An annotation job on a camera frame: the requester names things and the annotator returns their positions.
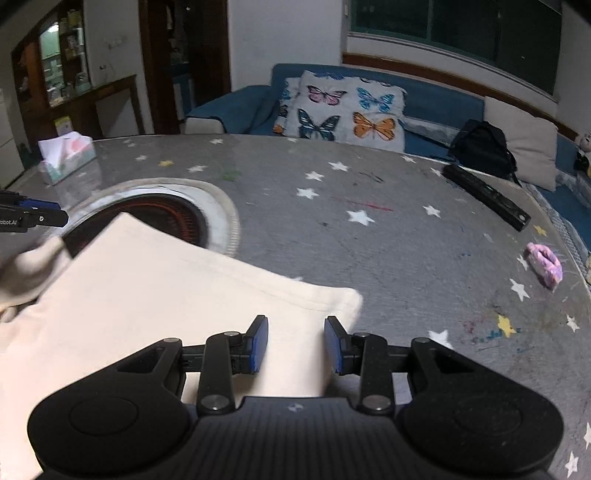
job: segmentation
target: orange butterfly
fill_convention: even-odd
[[[353,123],[355,124],[353,133],[359,138],[364,138],[369,132],[372,133],[374,138],[377,132],[382,140],[387,141],[393,140],[395,137],[394,129],[396,128],[396,123],[394,122],[394,118],[384,118],[377,123],[372,123],[361,115],[361,113],[354,112]]]

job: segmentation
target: doorway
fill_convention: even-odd
[[[227,0],[139,0],[155,134],[178,134],[189,110],[230,92]]]

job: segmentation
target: black backpack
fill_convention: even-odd
[[[468,120],[453,139],[449,154],[464,167],[517,183],[517,165],[505,134],[489,122]]]

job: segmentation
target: pink cloth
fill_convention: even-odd
[[[554,252],[545,245],[527,244],[527,251],[544,269],[544,282],[554,289],[562,281],[562,265]]]

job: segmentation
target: window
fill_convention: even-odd
[[[470,57],[552,94],[561,15],[554,0],[353,0],[354,32]]]

